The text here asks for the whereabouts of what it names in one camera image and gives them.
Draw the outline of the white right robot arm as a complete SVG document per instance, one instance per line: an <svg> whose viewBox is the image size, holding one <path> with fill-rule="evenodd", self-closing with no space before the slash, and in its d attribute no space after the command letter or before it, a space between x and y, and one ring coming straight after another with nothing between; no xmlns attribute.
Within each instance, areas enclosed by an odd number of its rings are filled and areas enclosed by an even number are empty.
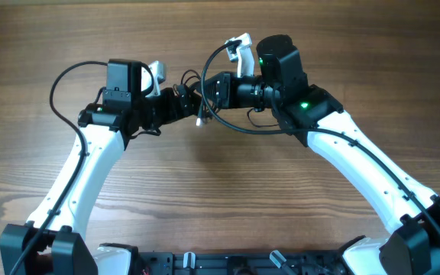
<svg viewBox="0 0 440 275"><path fill-rule="evenodd" d="M277 34L257 45L248 34L222 49L235 72L202 73L202 107L217 117L224 109L269 109L277 124L257 135L288 134L326 159L370 203L387 236L360 236L325 265L302 255L291 267L279 251L272 264L286 274L440 274L440 196L399 168L355 124L343 105L312 85L291 38Z"/></svg>

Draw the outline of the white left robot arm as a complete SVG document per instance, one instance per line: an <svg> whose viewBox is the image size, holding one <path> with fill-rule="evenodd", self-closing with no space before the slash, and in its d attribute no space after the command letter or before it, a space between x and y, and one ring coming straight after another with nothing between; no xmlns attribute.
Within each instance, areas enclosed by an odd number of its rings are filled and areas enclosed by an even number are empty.
<svg viewBox="0 0 440 275"><path fill-rule="evenodd" d="M138 248L85 243L98 194L129 141L160 135L160 126L197 115L202 98L188 86L161 89L160 63L104 62L106 84L72 123L75 143L49 193L24 225L9 224L0 237L6 274L146 274Z"/></svg>

